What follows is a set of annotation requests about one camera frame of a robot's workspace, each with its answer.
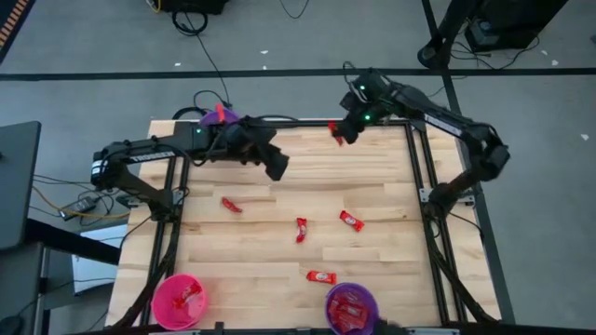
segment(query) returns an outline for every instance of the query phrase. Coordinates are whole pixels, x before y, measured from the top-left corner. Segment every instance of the purple bowl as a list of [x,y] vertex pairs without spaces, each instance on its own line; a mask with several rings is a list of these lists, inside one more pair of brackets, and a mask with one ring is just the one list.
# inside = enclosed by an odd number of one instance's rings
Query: purple bowl
[[[236,122],[240,118],[236,113],[227,108],[223,108],[223,116],[225,117],[225,122],[227,123]],[[216,125],[220,123],[220,116],[217,114],[217,112],[210,112],[207,113],[207,115],[201,117],[199,123],[203,126]]]
[[337,293],[355,292],[360,295],[364,307],[369,311],[369,318],[366,320],[366,326],[363,329],[354,329],[347,332],[347,335],[371,335],[373,334],[374,323],[379,319],[379,307],[376,305],[373,295],[364,286],[355,283],[342,283],[334,286],[329,293],[327,293],[327,300],[325,301],[325,318],[333,332],[337,335],[345,335],[339,328],[332,324],[329,317],[329,305],[333,300],[333,296]]

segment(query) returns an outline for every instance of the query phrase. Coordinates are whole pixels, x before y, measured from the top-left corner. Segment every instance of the pink bin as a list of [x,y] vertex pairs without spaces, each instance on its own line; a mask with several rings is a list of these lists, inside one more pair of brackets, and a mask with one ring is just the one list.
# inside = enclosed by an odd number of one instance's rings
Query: pink bin
[[173,275],[164,280],[151,301],[157,323],[167,330],[184,330],[207,311],[207,293],[193,275]]

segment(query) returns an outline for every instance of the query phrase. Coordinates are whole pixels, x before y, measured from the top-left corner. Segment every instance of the wooden tabletop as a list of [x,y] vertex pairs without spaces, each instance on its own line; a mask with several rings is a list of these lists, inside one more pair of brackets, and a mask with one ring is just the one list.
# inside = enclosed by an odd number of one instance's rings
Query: wooden tabletop
[[[167,136],[173,128],[173,121],[153,121],[149,134]],[[428,137],[439,181],[449,181],[462,170],[455,141],[433,127]],[[323,303],[331,286],[307,281],[310,270],[363,285],[384,318],[404,326],[439,325],[404,128],[370,127],[356,144],[341,148],[325,127],[283,129],[274,144],[291,158],[281,181],[269,180],[263,166],[234,162],[190,169],[175,271],[196,275],[206,287],[210,305],[196,327],[212,329],[223,321],[226,328],[326,328]],[[167,165],[145,163],[140,176],[162,188]],[[222,196],[243,213],[224,208]],[[339,220],[342,209],[365,222],[360,233]],[[472,208],[456,205],[454,213],[475,221]],[[129,229],[148,215],[147,208],[134,209]],[[297,217],[308,219],[302,244],[295,243]],[[452,216],[447,222],[461,280],[499,317],[479,231]],[[148,222],[127,239],[106,325],[126,312],[144,286],[155,232],[156,224]],[[164,251],[168,242],[164,238]],[[454,320],[451,290],[443,281]]]

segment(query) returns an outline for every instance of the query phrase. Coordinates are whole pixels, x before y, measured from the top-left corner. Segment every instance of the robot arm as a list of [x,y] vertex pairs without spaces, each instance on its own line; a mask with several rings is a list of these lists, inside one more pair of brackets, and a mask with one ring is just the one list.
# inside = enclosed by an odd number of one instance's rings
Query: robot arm
[[208,160],[264,163],[266,174],[279,181],[289,161],[269,142],[277,132],[260,118],[245,116],[231,124],[203,126],[187,122],[172,136],[140,141],[114,142],[93,155],[91,183],[98,190],[118,188],[147,203],[156,221],[172,221],[181,195],[157,190],[129,172],[128,165],[171,157],[185,157],[195,166]]
[[341,136],[351,144],[368,125],[395,115],[427,122],[467,146],[470,168],[449,183],[440,183],[429,195],[425,213],[433,218],[446,217],[460,194],[479,181],[498,177],[509,160],[508,147],[492,126],[451,113],[415,87],[393,82],[374,69],[348,84],[350,91],[340,102],[348,114],[333,136]]

